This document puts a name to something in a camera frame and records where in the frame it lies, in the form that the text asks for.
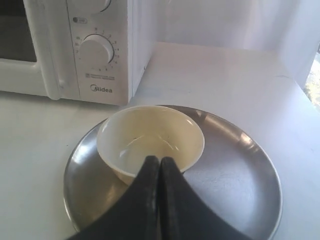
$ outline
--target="metal plate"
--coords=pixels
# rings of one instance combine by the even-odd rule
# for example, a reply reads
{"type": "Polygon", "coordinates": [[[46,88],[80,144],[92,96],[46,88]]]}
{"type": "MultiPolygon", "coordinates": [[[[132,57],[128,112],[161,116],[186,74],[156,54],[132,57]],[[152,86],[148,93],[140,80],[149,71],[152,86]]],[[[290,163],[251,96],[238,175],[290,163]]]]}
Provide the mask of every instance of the metal plate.
{"type": "MultiPolygon", "coordinates": [[[[261,147],[228,121],[193,108],[167,106],[190,116],[202,129],[205,148],[184,177],[225,221],[255,240],[273,237],[282,213],[278,174],[261,147]]],[[[64,202],[81,230],[100,217],[127,186],[100,158],[96,136],[101,123],[74,149],[64,174],[64,202]]]]}

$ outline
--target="timer dial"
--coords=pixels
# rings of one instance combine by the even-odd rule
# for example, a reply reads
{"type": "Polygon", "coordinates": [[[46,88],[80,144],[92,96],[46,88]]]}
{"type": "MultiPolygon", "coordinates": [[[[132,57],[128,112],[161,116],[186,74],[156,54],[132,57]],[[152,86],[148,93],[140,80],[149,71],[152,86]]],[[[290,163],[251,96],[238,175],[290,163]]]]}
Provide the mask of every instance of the timer dial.
{"type": "Polygon", "coordinates": [[[72,2],[84,13],[97,14],[105,10],[111,0],[72,0],[72,2]]]}
{"type": "Polygon", "coordinates": [[[114,48],[104,36],[92,34],[81,43],[79,56],[89,66],[105,66],[112,61],[114,48]]]}

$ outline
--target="white countertop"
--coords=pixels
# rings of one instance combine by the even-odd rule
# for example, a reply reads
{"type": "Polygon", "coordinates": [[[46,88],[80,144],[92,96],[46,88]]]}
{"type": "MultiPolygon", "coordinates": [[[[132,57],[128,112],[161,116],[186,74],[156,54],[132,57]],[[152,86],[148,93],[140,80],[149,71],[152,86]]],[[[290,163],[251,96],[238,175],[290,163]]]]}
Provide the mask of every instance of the white countertop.
{"type": "MultiPolygon", "coordinates": [[[[159,43],[129,104],[202,109],[236,124],[280,176],[275,240],[320,239],[320,114],[272,53],[159,43]]],[[[119,107],[0,92],[0,239],[64,240],[63,174],[80,138],[119,107]]]]}

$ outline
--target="bowl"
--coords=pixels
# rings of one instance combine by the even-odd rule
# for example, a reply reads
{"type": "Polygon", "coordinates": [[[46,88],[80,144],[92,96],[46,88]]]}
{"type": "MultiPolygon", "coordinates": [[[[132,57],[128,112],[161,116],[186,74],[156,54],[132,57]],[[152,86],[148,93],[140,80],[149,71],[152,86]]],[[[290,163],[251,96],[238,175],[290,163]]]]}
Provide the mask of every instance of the bowl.
{"type": "Polygon", "coordinates": [[[97,134],[102,160],[127,185],[147,156],[172,157],[183,173],[201,157],[205,138],[195,121],[165,106],[135,106],[109,117],[97,134]]]}

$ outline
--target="bowl rim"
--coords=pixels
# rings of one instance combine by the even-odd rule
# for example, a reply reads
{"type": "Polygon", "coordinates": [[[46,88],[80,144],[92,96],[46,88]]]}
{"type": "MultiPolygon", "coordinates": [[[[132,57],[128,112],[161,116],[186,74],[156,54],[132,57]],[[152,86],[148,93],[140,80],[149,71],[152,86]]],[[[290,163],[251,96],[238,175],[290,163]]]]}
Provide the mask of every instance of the bowl rim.
{"type": "Polygon", "coordinates": [[[135,178],[137,176],[137,174],[127,172],[127,171],[117,167],[116,165],[114,165],[110,160],[106,159],[106,156],[103,156],[103,154],[100,151],[102,149],[102,146],[101,146],[101,143],[100,143],[101,142],[100,139],[102,138],[103,130],[107,127],[108,122],[110,120],[112,120],[112,118],[114,118],[115,116],[118,116],[120,114],[123,114],[125,112],[130,112],[132,110],[138,110],[138,109],[165,109],[167,111],[171,111],[171,112],[173,112],[175,114],[178,114],[178,115],[184,117],[185,119],[189,120],[191,123],[193,123],[193,125],[198,129],[197,132],[199,134],[201,134],[202,145],[199,147],[199,153],[194,158],[194,160],[189,165],[184,167],[183,169],[180,169],[180,172],[184,173],[186,170],[190,169],[193,165],[196,164],[196,162],[200,159],[200,157],[202,156],[202,154],[204,152],[204,149],[205,149],[205,136],[204,136],[203,131],[201,130],[200,126],[191,117],[189,117],[188,115],[186,115],[183,112],[180,112],[180,111],[178,111],[176,109],[173,109],[173,108],[170,108],[170,107],[167,107],[167,106],[162,106],[162,105],[138,105],[138,106],[128,107],[128,108],[125,108],[125,109],[122,109],[120,111],[115,112],[114,114],[112,114],[110,117],[108,117],[102,123],[102,125],[100,126],[99,131],[97,133],[97,136],[96,136],[96,147],[97,147],[98,154],[100,155],[101,159],[105,162],[105,164],[107,164],[112,170],[117,171],[120,174],[123,174],[125,176],[132,177],[132,178],[135,178]]]}

